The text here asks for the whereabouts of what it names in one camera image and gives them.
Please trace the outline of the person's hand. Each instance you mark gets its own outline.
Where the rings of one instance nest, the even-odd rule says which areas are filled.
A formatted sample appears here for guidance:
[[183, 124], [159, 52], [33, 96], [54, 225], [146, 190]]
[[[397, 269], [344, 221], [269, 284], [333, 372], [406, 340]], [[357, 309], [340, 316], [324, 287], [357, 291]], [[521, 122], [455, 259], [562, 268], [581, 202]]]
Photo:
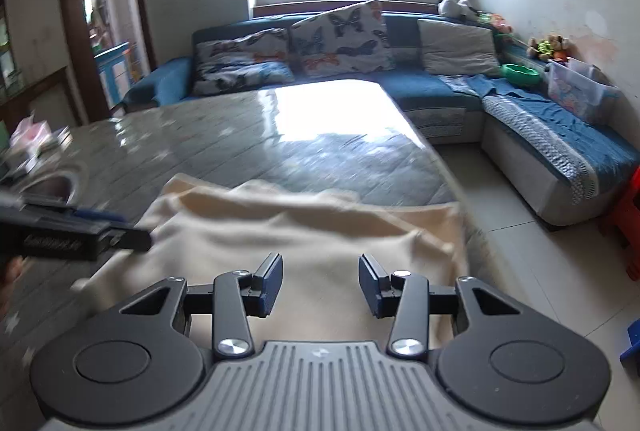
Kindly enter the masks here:
[[14, 285], [21, 277], [24, 269], [24, 259], [22, 257], [15, 257], [8, 263], [6, 267], [1, 271], [1, 284], [0, 284], [0, 303], [1, 310], [6, 310], [6, 306], [11, 300], [11, 295], [14, 290]]

